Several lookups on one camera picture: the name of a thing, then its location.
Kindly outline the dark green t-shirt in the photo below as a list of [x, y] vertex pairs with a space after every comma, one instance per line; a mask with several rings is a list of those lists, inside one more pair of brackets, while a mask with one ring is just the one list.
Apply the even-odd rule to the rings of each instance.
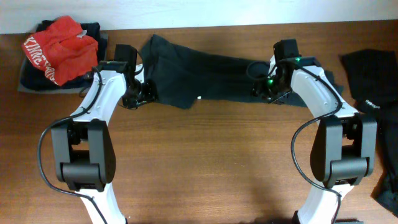
[[196, 100], [227, 100], [265, 103], [254, 96], [255, 81], [247, 74], [266, 73], [269, 62], [208, 54], [174, 44], [153, 35], [141, 48], [144, 80], [154, 89], [155, 102], [180, 109], [191, 108]]

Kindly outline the black garment white logo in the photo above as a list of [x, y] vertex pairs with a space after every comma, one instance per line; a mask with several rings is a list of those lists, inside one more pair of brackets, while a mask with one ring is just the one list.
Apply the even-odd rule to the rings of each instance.
[[355, 108], [377, 121], [385, 178], [374, 197], [397, 216], [397, 56], [394, 51], [363, 49], [340, 55]]

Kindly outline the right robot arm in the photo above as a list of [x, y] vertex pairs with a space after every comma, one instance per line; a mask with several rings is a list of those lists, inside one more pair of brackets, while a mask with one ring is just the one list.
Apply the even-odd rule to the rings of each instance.
[[[274, 103], [295, 93], [313, 116], [294, 132], [290, 142], [294, 166], [311, 185], [292, 223], [338, 223], [343, 199], [374, 170], [377, 122], [344, 100], [319, 61], [299, 53], [296, 40], [280, 40], [273, 51], [268, 62], [254, 61], [247, 66], [246, 75], [254, 81], [253, 95]], [[310, 179], [299, 166], [295, 142], [313, 124], [317, 132], [310, 152], [314, 176]]]

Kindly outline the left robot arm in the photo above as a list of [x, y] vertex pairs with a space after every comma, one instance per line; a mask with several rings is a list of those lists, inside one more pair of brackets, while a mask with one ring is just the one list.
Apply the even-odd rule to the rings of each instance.
[[79, 107], [50, 127], [63, 193], [80, 198], [93, 223], [127, 223], [113, 189], [116, 155], [108, 126], [117, 106], [136, 110], [157, 100], [138, 57], [133, 46], [116, 45], [114, 58], [89, 72], [93, 82]]

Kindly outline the grey folded garment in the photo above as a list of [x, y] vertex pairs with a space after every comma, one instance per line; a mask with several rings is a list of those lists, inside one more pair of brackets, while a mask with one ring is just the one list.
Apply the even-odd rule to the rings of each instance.
[[[87, 79], [87, 80], [92, 80], [91, 78], [86, 78], [85, 77], [85, 73], [83, 74], [83, 75], [81, 75], [80, 77], [83, 77], [84, 79]], [[42, 93], [42, 92], [52, 92], [52, 91], [69, 91], [69, 90], [72, 90], [72, 89], [61, 89], [61, 90], [45, 90], [45, 91], [34, 91], [34, 90], [30, 90], [30, 89], [28, 89], [29, 91], [34, 91], [34, 92], [39, 92], [39, 93]]]

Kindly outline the red folded shirt white lettering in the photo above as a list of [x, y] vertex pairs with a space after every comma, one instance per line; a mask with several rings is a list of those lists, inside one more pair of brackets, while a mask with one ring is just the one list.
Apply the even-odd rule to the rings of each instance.
[[89, 72], [98, 64], [98, 41], [70, 16], [59, 17], [21, 44], [29, 62], [57, 86]]

